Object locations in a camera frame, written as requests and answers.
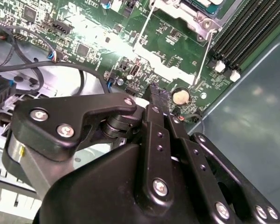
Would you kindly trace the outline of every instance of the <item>motherboard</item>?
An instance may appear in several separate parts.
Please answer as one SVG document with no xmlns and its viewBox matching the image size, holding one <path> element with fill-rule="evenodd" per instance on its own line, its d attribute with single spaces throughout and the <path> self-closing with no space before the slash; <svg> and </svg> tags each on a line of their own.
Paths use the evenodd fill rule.
<svg viewBox="0 0 280 224">
<path fill-rule="evenodd" d="M 57 61 L 132 96 L 157 83 L 170 111 L 191 121 L 280 33 L 280 0 L 0 0 L 0 23 L 40 34 Z M 50 55 L 34 35 L 13 34 Z"/>
</svg>

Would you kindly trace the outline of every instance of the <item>screw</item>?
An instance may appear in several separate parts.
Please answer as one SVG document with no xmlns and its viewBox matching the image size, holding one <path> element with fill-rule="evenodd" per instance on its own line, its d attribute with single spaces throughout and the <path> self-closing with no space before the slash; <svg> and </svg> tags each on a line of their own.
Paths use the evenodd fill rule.
<svg viewBox="0 0 280 224">
<path fill-rule="evenodd" d="M 270 213 L 271 217 L 273 217 L 274 219 L 278 219 L 277 213 L 272 208 L 267 207 L 267 210 Z"/>
<path fill-rule="evenodd" d="M 159 196 L 166 196 L 168 193 L 168 189 L 166 184 L 159 180 L 159 179 L 155 179 L 154 183 L 153 183 L 153 188 L 154 191 L 159 195 Z"/>
<path fill-rule="evenodd" d="M 174 121 L 175 123 L 177 123 L 177 124 L 180 122 L 179 119 L 178 119 L 177 117 L 173 117 L 172 119 L 173 119 L 173 121 Z"/>
<path fill-rule="evenodd" d="M 160 112 L 159 109 L 156 106 L 153 107 L 153 111 L 156 112 L 156 113 Z"/>
<path fill-rule="evenodd" d="M 198 138 L 200 139 L 200 141 L 205 142 L 205 138 L 203 136 L 199 135 Z"/>
<path fill-rule="evenodd" d="M 256 205 L 256 210 L 258 212 L 258 214 L 260 215 L 260 217 L 262 217 L 263 219 L 267 219 L 267 215 L 265 213 L 265 211 L 258 205 Z"/>
<path fill-rule="evenodd" d="M 221 202 L 216 203 L 216 209 L 222 218 L 229 219 L 229 212 L 228 212 L 227 208 Z"/>
<path fill-rule="evenodd" d="M 204 26 L 204 28 L 206 28 L 206 29 L 210 28 L 210 21 L 204 22 L 203 26 Z"/>
<path fill-rule="evenodd" d="M 36 121 L 45 121 L 46 119 L 48 119 L 49 116 L 48 116 L 48 114 L 45 111 L 33 110 L 30 113 L 30 117 L 33 120 L 36 120 Z"/>
<path fill-rule="evenodd" d="M 125 103 L 128 105 L 133 105 L 133 102 L 131 101 L 130 98 L 125 98 Z"/>
<path fill-rule="evenodd" d="M 65 138 L 70 138 L 74 135 L 74 129 L 69 125 L 60 125 L 57 128 L 57 133 Z"/>
</svg>

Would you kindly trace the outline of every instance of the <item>green circuit board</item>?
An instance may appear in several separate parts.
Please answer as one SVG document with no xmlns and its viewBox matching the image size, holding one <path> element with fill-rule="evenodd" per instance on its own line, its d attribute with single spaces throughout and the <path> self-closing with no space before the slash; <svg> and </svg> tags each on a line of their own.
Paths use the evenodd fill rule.
<svg viewBox="0 0 280 224">
<path fill-rule="evenodd" d="M 222 17 L 234 1 L 226 0 L 218 14 Z M 223 25 L 223 30 L 248 1 L 242 0 Z M 106 80 L 111 73 L 115 74 L 116 80 L 124 82 L 121 85 L 115 82 L 114 85 L 123 90 L 132 88 L 137 97 L 141 97 L 152 82 L 171 93 L 177 87 L 187 88 L 191 100 L 181 106 L 182 116 L 198 109 L 203 112 L 231 85 L 231 81 L 207 66 L 203 67 L 201 78 L 193 87 L 180 79 L 168 81 L 156 75 L 149 62 L 133 52 L 150 11 L 149 0 L 135 1 L 129 16 L 125 15 L 126 2 L 113 1 L 112 7 L 106 9 L 100 0 L 0 0 L 0 20 L 41 34 L 63 55 L 65 61 L 89 66 Z M 56 32 L 48 25 L 51 20 L 70 24 L 70 33 Z M 41 41 L 25 31 L 17 31 L 15 37 L 48 50 Z M 152 14 L 141 43 L 145 49 L 159 56 L 167 67 L 175 66 L 195 76 L 207 47 L 207 42 L 198 41 L 197 34 L 188 29 L 184 21 L 173 19 L 161 10 Z M 132 79 L 127 78 L 135 65 L 139 67 L 138 71 Z M 171 110 L 176 107 L 171 99 L 168 105 Z"/>
</svg>

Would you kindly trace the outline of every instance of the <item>black ram slot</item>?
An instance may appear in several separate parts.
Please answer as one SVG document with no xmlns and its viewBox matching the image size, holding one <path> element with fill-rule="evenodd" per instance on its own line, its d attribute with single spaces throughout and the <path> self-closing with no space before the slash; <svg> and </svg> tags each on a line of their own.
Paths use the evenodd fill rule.
<svg viewBox="0 0 280 224">
<path fill-rule="evenodd" d="M 250 46 L 249 51 L 245 52 L 240 58 L 237 59 L 237 64 L 244 63 L 251 53 L 260 46 L 260 44 L 276 29 L 278 25 L 280 25 L 280 14 L 276 17 L 274 22 L 263 31 L 263 34 L 259 37 L 259 39 L 252 46 Z"/>
<path fill-rule="evenodd" d="M 236 46 L 241 43 L 245 37 L 250 35 L 251 30 L 258 25 L 259 19 L 264 16 L 264 13 L 272 3 L 276 3 L 276 0 L 273 0 L 272 2 L 262 2 L 257 11 L 255 11 L 248 21 L 241 27 L 239 35 L 235 36 L 232 39 L 232 42 L 230 42 L 224 50 L 220 51 L 220 54 L 229 59 L 229 54 L 232 53 Z"/>
<path fill-rule="evenodd" d="M 271 26 L 270 24 L 275 21 L 277 17 L 277 13 L 280 14 L 280 4 L 276 4 L 274 8 L 271 9 L 269 14 L 266 14 L 262 22 L 254 28 L 253 32 L 250 33 L 246 39 L 235 48 L 235 51 L 229 55 L 228 59 L 231 62 L 235 62 L 237 58 L 239 58 L 246 50 L 249 50 L 249 46 L 252 45 L 253 42 L 255 42 L 263 33 L 263 29 L 265 29 L 267 26 Z"/>
<path fill-rule="evenodd" d="M 220 49 L 228 43 L 232 37 L 238 32 L 242 23 L 251 15 L 251 12 L 257 7 L 259 1 L 250 0 L 244 7 L 244 9 L 237 15 L 232 24 L 223 32 L 218 42 L 213 49 L 219 52 Z"/>
</svg>

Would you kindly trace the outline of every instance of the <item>cable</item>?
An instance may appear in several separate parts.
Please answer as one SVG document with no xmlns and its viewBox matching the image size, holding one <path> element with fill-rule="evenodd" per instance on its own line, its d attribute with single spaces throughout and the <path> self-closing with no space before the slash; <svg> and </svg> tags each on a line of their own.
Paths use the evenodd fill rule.
<svg viewBox="0 0 280 224">
<path fill-rule="evenodd" d="M 56 62 L 56 58 L 57 58 L 57 53 L 56 53 L 56 50 L 52 47 L 52 45 L 47 42 L 41 35 L 39 35 L 38 33 L 28 29 L 28 28 L 25 28 L 25 27 L 20 27 L 20 26 L 9 26 L 7 24 L 2 24 L 0 25 L 0 29 L 2 29 L 3 31 L 5 31 L 7 34 L 9 34 L 11 37 L 12 37 L 12 46 L 14 45 L 14 41 L 15 41 L 15 38 L 13 36 L 13 33 L 9 30 L 9 29 L 19 29 L 19 30 L 24 30 L 26 31 L 27 33 L 30 33 L 30 34 L 33 34 L 34 36 L 36 36 L 38 39 L 42 40 L 47 46 L 48 48 L 50 49 L 51 51 L 51 55 L 52 55 L 52 61 Z M 7 58 L 11 58 L 12 57 L 12 54 L 14 53 L 14 49 L 11 48 L 11 51 L 9 52 Z"/>
<path fill-rule="evenodd" d="M 84 89 L 84 86 L 85 86 L 85 76 L 84 76 L 84 73 L 82 70 L 79 70 L 79 73 L 80 73 L 80 78 L 81 78 L 81 84 L 80 84 L 80 87 L 78 89 L 78 91 L 73 95 L 73 96 L 80 96 L 83 89 Z"/>
<path fill-rule="evenodd" d="M 78 70 L 82 70 L 85 72 L 88 72 L 92 74 L 94 77 L 99 79 L 102 88 L 104 90 L 104 93 L 109 93 L 108 87 L 106 85 L 105 80 L 103 77 L 95 70 L 79 65 L 79 64 L 71 64 L 68 62 L 59 62 L 59 63 L 54 63 L 51 61 L 45 61 L 45 62 L 35 62 L 35 63 L 28 63 L 28 64 L 20 64 L 20 65 L 12 65 L 12 66 L 4 66 L 0 67 L 0 72 L 4 71 L 15 71 L 15 70 L 22 70 L 22 69 L 31 69 L 31 68 L 37 68 L 37 67 L 43 67 L 43 66 L 65 66 L 65 67 L 70 67 Z"/>
<path fill-rule="evenodd" d="M 0 29 L 3 30 L 4 32 L 6 32 L 7 34 L 9 34 L 9 36 L 11 38 L 11 49 L 10 49 L 6 59 L 4 60 L 4 62 L 2 64 L 0 64 L 0 66 L 3 66 L 5 64 L 7 64 L 14 55 L 15 38 L 14 38 L 12 32 L 10 30 L 6 29 L 4 26 L 0 25 Z"/>
<path fill-rule="evenodd" d="M 17 41 L 15 41 L 15 43 L 14 43 L 14 50 L 23 62 L 31 63 L 31 61 L 21 51 Z M 38 83 L 39 83 L 38 88 L 34 89 L 34 90 L 19 90 L 19 89 L 17 89 L 16 90 L 17 94 L 21 94 L 21 95 L 22 94 L 34 94 L 34 93 L 37 93 L 43 87 L 44 78 L 43 78 L 42 72 L 39 70 L 39 68 L 31 68 L 31 70 L 35 73 L 35 75 L 37 77 L 37 80 L 38 80 Z"/>
<path fill-rule="evenodd" d="M 193 113 L 193 114 L 189 114 L 189 115 L 185 116 L 185 119 L 189 119 L 189 118 L 192 118 L 192 117 L 198 118 L 200 120 L 201 133 L 205 134 L 205 125 L 204 125 L 204 120 L 202 119 L 202 117 L 200 115 L 196 114 L 196 113 Z"/>
<path fill-rule="evenodd" d="M 24 30 L 26 31 L 27 33 L 30 33 L 30 34 L 33 34 L 34 36 L 36 36 L 38 39 L 42 40 L 47 46 L 48 48 L 53 52 L 55 51 L 55 49 L 52 47 L 51 44 L 49 44 L 49 42 L 47 42 L 42 36 L 40 36 L 38 33 L 30 30 L 30 29 L 27 29 L 25 27 L 20 27 L 20 26 L 4 26 L 4 28 L 7 28 L 7 29 L 20 29 L 20 30 Z"/>
</svg>

